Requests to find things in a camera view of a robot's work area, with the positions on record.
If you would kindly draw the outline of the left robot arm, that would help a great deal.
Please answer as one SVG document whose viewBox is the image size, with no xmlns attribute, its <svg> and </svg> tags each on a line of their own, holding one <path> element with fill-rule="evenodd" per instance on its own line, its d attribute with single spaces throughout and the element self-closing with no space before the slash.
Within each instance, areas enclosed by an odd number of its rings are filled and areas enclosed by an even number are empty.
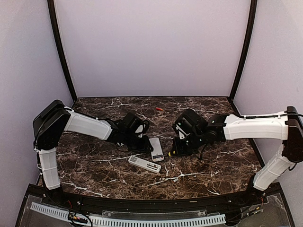
<svg viewBox="0 0 303 227">
<path fill-rule="evenodd" d="M 56 148 L 65 131 L 77 132 L 100 140 L 125 145 L 128 150 L 151 152 L 153 146 L 146 136 L 148 120 L 141 120 L 133 113 L 127 113 L 123 119 L 99 119 L 88 116 L 65 106 L 62 101 L 54 100 L 34 120 L 33 147 L 37 152 L 37 163 L 46 189 L 50 190 L 48 198 L 56 206 L 63 206 L 67 196 L 61 192 L 60 178 L 56 158 Z"/>
</svg>

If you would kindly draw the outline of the grey remote control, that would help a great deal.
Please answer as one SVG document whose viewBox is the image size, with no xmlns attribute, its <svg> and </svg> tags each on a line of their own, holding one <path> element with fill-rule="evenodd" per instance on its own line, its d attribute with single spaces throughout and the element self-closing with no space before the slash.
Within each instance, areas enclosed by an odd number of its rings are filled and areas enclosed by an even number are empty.
<svg viewBox="0 0 303 227">
<path fill-rule="evenodd" d="M 153 147 L 153 151 L 151 152 L 151 159 L 153 162 L 160 162 L 164 160 L 163 151 L 161 148 L 159 138 L 151 138 L 150 143 Z"/>
</svg>

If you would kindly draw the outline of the white slim remote control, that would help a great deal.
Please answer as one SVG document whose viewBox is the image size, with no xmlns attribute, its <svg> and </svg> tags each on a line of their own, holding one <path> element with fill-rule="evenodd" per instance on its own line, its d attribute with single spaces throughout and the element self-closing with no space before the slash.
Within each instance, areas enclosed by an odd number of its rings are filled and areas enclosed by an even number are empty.
<svg viewBox="0 0 303 227">
<path fill-rule="evenodd" d="M 161 165 L 146 161 L 136 156 L 130 156 L 128 163 L 156 174 L 158 174 L 161 170 Z"/>
</svg>

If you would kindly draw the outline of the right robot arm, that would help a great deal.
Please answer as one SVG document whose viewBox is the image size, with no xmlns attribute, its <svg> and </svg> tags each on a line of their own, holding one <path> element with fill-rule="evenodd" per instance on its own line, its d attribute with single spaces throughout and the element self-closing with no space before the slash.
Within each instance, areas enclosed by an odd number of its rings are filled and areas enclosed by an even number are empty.
<svg viewBox="0 0 303 227">
<path fill-rule="evenodd" d="M 282 144 L 276 154 L 258 171 L 252 186 L 242 194 L 242 202 L 252 205 L 273 181 L 290 166 L 303 160 L 303 123 L 295 107 L 268 115 L 216 114 L 208 121 L 193 109 L 185 110 L 175 120 L 169 156 L 190 156 L 214 142 L 237 139 L 277 139 Z"/>
</svg>

